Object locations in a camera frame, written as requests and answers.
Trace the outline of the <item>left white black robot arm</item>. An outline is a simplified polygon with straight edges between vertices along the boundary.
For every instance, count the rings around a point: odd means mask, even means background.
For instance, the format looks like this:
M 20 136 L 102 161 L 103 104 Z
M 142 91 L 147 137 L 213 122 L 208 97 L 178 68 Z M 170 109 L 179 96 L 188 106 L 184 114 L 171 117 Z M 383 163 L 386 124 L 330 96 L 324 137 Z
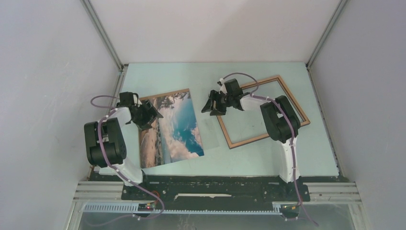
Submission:
M 151 195 L 151 186 L 143 182 L 145 174 L 142 169 L 127 159 L 122 128 L 133 124 L 140 131 L 149 130 L 163 115 L 150 100 L 140 100 L 137 93 L 122 92 L 118 99 L 106 116 L 84 125 L 87 160 L 92 166 L 112 170 L 125 185 L 134 186 L 135 196 L 147 199 Z

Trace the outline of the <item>wooden picture frame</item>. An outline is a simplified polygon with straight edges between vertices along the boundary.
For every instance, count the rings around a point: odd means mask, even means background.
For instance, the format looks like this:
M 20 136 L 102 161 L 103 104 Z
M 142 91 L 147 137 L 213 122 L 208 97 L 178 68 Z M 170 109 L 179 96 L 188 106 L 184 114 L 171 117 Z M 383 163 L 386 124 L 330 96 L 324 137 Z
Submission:
M 294 95 L 291 93 L 290 89 L 287 87 L 286 83 L 284 82 L 284 80 L 282 79 L 282 77 L 280 75 L 275 75 L 275 76 L 271 76 L 265 79 L 261 79 L 258 80 L 258 84 L 256 84 L 255 81 L 253 82 L 249 82 L 249 83 L 245 83 L 242 86 L 240 86 L 241 90 L 244 91 L 248 91 L 251 88 L 256 88 L 257 86 L 260 87 L 261 85 L 266 85 L 266 84 L 271 84 L 272 82 L 277 82 L 279 87 L 283 90 L 284 94 L 279 96 L 277 99 L 274 99 L 280 106 L 282 109 L 284 109 L 284 104 L 280 104 L 280 102 L 287 102 L 289 101 L 290 103 L 290 107 L 287 110 L 287 115 L 288 118 L 292 118 L 293 115 L 291 115 L 293 112 L 295 112 L 295 116 L 297 119 L 297 121 L 292 122 L 292 125 L 294 127 L 294 131 L 296 132 L 296 130 L 298 130 L 299 128 L 309 125 L 311 122 L 309 120 L 309 118 L 307 117 L 307 115 L 305 114 L 305 112 L 303 111 L 303 109 L 301 108 L 301 106 L 299 105 L 299 103 L 297 102 L 296 98 L 294 97 Z M 263 104 L 264 102 L 258 102 L 259 106 L 257 108 L 248 108 L 248 110 L 253 110 L 253 111 L 259 111 L 258 109 L 260 109 L 260 105 Z M 273 109 L 268 110 L 268 112 L 275 112 L 274 116 L 277 116 L 277 118 L 280 120 L 282 117 L 282 114 L 279 112 L 278 108 L 276 108 L 275 105 L 273 105 Z M 251 113 L 251 115 L 248 116 L 249 119 L 251 119 L 252 121 L 260 121 L 259 123 L 257 122 L 256 125 L 254 125 L 252 128 L 254 127 L 265 127 L 268 128 L 267 126 L 267 121 L 271 122 L 271 120 L 266 120 L 264 121 L 264 118 L 262 118 L 261 120 L 259 120 L 259 115 L 257 115 L 256 117 L 254 117 L 255 114 Z M 224 137 L 226 139 L 227 145 L 229 147 L 229 149 L 234 149 L 237 147 L 241 147 L 250 143 L 253 143 L 255 141 L 259 141 L 265 138 L 272 138 L 273 137 L 277 137 L 276 135 L 273 136 L 269 136 L 269 131 L 267 129 L 267 133 L 261 133 L 261 134 L 255 134 L 252 137 L 248 138 L 245 137 L 239 141 L 237 140 L 233 140 L 230 136 L 231 132 L 231 128 L 227 128 L 226 124 L 223 121 L 223 118 L 225 117 L 225 115 L 223 116 L 216 116 L 217 120 L 219 122 L 219 125 L 221 127 L 221 130 L 224 134 Z

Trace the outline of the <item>landscape photo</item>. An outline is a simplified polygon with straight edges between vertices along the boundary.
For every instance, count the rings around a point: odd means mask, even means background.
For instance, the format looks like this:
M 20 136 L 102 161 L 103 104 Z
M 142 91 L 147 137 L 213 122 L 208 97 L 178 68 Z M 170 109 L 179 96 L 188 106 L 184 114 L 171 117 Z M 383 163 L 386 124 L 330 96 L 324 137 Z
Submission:
M 147 100 L 162 117 L 151 129 L 139 132 L 141 168 L 204 156 L 190 90 L 148 96 Z

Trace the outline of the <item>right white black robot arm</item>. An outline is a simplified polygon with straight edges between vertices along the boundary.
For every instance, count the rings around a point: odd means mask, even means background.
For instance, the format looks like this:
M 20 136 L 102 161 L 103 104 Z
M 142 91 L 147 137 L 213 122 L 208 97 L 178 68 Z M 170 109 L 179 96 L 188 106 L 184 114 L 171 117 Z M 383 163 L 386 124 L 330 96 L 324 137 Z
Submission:
M 260 110 L 269 137 L 282 146 L 279 177 L 285 182 L 279 186 L 279 196 L 293 199 L 298 189 L 294 184 L 300 173 L 297 167 L 296 142 L 300 120 L 284 95 L 277 98 L 257 96 L 254 92 L 243 92 L 238 81 L 220 79 L 219 90 L 211 90 L 201 112 L 210 116 L 222 116 L 229 107 L 240 111 Z

